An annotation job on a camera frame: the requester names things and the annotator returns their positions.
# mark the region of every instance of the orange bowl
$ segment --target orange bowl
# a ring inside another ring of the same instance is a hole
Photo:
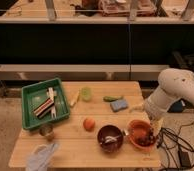
[[[133,120],[129,124],[129,140],[143,151],[149,152],[156,144],[156,137],[153,136],[152,126],[142,120]]]

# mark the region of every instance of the concrete floor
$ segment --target concrete floor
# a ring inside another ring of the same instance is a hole
[[[19,89],[10,91],[8,97],[1,97],[0,91],[0,171],[21,171],[24,169],[11,169],[8,167],[8,162],[21,129],[21,100]],[[164,127],[171,128],[175,131],[178,130],[182,124],[192,122],[194,119],[194,111],[188,110],[180,114],[167,114],[164,119]],[[182,129],[181,136],[192,144],[194,147],[194,125]],[[160,150],[162,163],[166,165],[166,155],[163,150]],[[131,169],[106,169],[112,171],[131,170]]]

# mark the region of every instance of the blue sponge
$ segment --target blue sponge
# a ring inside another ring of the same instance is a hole
[[[119,99],[110,103],[113,112],[118,112],[122,109],[128,108],[128,103],[125,99]]]

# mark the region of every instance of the green plastic basket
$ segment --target green plastic basket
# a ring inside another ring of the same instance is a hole
[[[38,119],[34,114],[34,109],[48,98],[47,90],[49,87],[56,91],[54,97],[56,118],[52,118],[51,114],[48,113],[42,119]],[[25,86],[22,88],[21,93],[23,129],[34,130],[44,123],[57,122],[69,117],[70,109],[59,78]]]

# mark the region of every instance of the brown bowl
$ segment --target brown bowl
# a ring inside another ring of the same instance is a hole
[[[133,120],[129,124],[129,139],[131,143],[146,152],[149,152],[156,143],[151,125],[142,120]]]
[[[108,137],[113,137],[114,141],[109,141]],[[122,146],[123,134],[116,126],[106,125],[99,130],[97,140],[105,152],[111,153],[117,151]]]

